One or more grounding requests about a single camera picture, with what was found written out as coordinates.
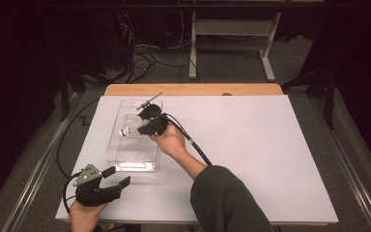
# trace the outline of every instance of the black wire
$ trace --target black wire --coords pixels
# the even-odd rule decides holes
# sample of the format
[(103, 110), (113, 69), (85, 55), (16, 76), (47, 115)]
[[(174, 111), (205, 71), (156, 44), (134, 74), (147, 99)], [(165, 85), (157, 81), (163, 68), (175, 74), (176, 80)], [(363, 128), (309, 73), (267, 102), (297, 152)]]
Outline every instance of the black wire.
[(200, 157), (204, 160), (204, 162), (210, 166), (210, 165), (213, 165), (210, 160), (207, 158), (207, 156), (204, 154), (203, 150), (200, 149), (200, 147), (197, 145), (197, 143), (194, 142), (194, 140), (191, 139), (191, 137), (188, 135), (188, 133), (186, 132), (186, 130), (183, 128), (183, 126), (179, 123), (179, 121), (177, 121), (176, 118), (174, 118), (172, 115), (170, 114), (166, 114), (167, 116), (170, 116), (171, 118), (173, 118), (174, 120), (170, 119), (169, 117), (165, 116), (164, 114), (159, 114), (159, 113), (155, 113), (155, 112), (151, 112), (152, 114), (155, 114), (157, 116), (160, 116), (164, 119), (166, 119), (168, 122), (170, 122), (172, 125), (174, 125), (174, 127), (176, 127), (184, 136), (185, 138), (191, 142), (191, 145), (194, 147), (194, 149), (198, 152), (198, 154), (200, 155)]
[(66, 199), (66, 191), (68, 189), (68, 185), (71, 182), (71, 180), (73, 180), (74, 178), (78, 177), (80, 175), (80, 173), (81, 172), (74, 173), (73, 175), (71, 175), (68, 178), (68, 180), (65, 182), (65, 185), (63, 186), (63, 195), (62, 195), (63, 205), (65, 206), (65, 209), (66, 209), (66, 212), (68, 212), (68, 215), (71, 213), (71, 210), (69, 209), (68, 199)]
[(56, 162), (57, 162), (57, 165), (59, 167), (59, 170), (62, 172), (62, 174), (66, 178), (69, 178), (70, 176), (66, 173), (66, 171), (62, 168), (62, 165), (60, 164), (60, 149), (62, 147), (63, 141), (65, 140), (66, 134), (68, 133), (69, 128), (71, 127), (71, 124), (74, 122), (74, 120), (81, 114), (81, 112), (83, 112), (83, 110), (85, 110), (87, 107), (89, 107), (94, 102), (97, 102), (98, 100), (99, 99), (96, 99), (94, 101), (91, 101), (90, 103), (86, 104), (82, 109), (80, 109), (79, 112), (77, 112), (77, 114), (73, 117), (73, 119), (71, 119), (71, 121), (69, 122), (69, 124), (66, 127), (65, 131), (63, 132), (62, 137), (60, 138), (59, 146), (58, 146), (57, 152), (56, 152)]

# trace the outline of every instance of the transparent plastic box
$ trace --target transparent plastic box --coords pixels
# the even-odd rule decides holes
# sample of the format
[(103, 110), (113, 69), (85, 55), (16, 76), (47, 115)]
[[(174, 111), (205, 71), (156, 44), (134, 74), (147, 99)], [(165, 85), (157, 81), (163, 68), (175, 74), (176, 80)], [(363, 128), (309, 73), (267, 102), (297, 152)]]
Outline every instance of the transparent plastic box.
[[(159, 148), (148, 135), (121, 136), (120, 130), (136, 120), (143, 110), (138, 107), (146, 100), (124, 100), (120, 103), (113, 132), (110, 137), (105, 160), (116, 166), (116, 171), (158, 171)], [(152, 104), (162, 109), (162, 101), (154, 100)]]

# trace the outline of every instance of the person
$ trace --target person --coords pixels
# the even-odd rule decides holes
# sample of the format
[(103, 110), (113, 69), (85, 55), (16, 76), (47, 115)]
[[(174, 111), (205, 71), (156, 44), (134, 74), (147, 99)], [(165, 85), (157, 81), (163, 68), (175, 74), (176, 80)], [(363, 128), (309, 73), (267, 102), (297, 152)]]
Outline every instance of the person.
[[(271, 232), (271, 224), (254, 197), (230, 170), (202, 163), (186, 150), (186, 140), (169, 124), (162, 135), (151, 135), (160, 150), (192, 178), (190, 203), (204, 232)], [(107, 204), (71, 204), (71, 232), (92, 232)]]

